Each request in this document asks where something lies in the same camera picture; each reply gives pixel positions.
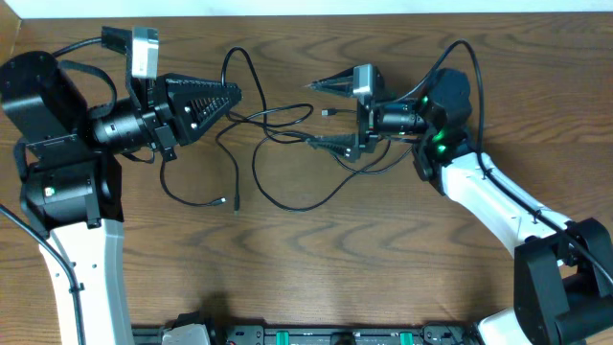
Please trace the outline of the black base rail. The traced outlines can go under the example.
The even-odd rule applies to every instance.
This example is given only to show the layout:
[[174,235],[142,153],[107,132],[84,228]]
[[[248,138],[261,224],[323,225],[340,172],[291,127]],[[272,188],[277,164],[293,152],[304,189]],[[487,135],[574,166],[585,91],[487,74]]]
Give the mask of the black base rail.
[[183,313],[163,326],[135,325],[136,344],[219,345],[478,345],[480,335],[472,326],[429,323],[409,327],[299,327],[240,321],[223,325],[198,311]]

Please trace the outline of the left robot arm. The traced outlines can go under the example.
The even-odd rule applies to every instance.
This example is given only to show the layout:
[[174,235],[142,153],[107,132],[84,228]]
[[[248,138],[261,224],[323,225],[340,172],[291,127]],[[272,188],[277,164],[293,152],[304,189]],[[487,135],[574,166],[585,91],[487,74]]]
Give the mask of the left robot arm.
[[149,149],[163,161],[198,141],[241,100],[231,82],[178,74],[128,76],[127,98],[89,106],[70,71],[99,68],[50,53],[1,68],[1,105],[21,132],[14,148],[25,227],[40,242],[65,344],[130,344],[123,275],[120,158]]

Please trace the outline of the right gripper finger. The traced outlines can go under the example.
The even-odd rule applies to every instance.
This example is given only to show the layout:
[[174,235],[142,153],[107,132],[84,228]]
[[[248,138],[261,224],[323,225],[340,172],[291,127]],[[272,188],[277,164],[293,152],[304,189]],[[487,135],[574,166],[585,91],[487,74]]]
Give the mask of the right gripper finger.
[[323,149],[336,157],[355,162],[361,156],[356,134],[341,134],[332,136],[314,136],[306,139],[314,149]]
[[354,98],[353,67],[333,76],[314,80],[307,84],[306,87],[317,92],[329,93],[344,98]]

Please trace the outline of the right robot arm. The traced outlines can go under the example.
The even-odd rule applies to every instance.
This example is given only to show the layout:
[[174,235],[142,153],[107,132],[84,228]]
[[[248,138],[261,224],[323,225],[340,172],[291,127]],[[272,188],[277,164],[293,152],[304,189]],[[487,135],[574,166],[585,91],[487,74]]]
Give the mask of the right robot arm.
[[430,72],[413,95],[395,98],[378,69],[354,66],[313,90],[357,101],[354,134],[315,137],[312,147],[354,161],[383,138],[412,146],[415,169],[464,206],[511,254],[513,304],[479,321],[474,344],[580,344],[612,326],[612,241],[588,218],[554,212],[506,177],[470,138],[465,73]]

